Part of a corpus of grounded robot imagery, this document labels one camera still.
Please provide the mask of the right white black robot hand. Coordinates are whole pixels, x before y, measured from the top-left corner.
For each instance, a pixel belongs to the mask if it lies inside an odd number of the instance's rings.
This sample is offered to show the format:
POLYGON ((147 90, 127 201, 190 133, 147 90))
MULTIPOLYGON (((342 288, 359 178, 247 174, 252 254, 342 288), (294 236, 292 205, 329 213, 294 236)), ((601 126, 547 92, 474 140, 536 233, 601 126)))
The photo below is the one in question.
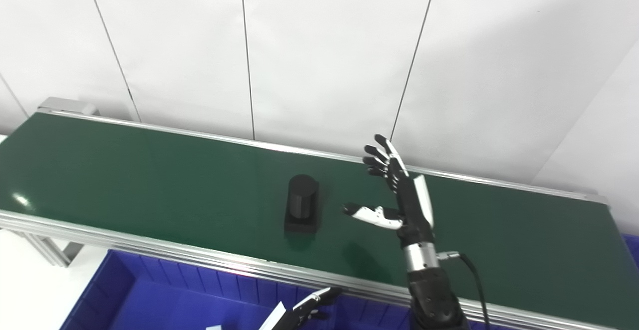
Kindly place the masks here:
POLYGON ((388 189, 395 195, 397 209, 377 206, 374 209, 364 205, 347 203, 342 206, 343 214, 380 228, 397 232, 401 248, 419 243, 433 243, 433 208, 425 177, 412 177, 401 155, 385 136, 374 135, 379 147, 366 145, 367 156, 362 161, 367 172, 383 178, 388 189))

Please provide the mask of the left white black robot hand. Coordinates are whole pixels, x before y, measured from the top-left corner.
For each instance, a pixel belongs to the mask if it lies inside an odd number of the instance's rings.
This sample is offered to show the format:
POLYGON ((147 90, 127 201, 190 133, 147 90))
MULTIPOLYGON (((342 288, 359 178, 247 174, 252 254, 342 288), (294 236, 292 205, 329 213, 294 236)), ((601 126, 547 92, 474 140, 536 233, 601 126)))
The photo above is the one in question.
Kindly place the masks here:
POLYGON ((299 330, 311 319, 326 320, 329 314, 321 312, 319 308, 333 305, 343 292, 342 287, 326 287, 312 292, 292 308, 286 308, 282 302, 279 302, 262 323, 260 329, 299 330))

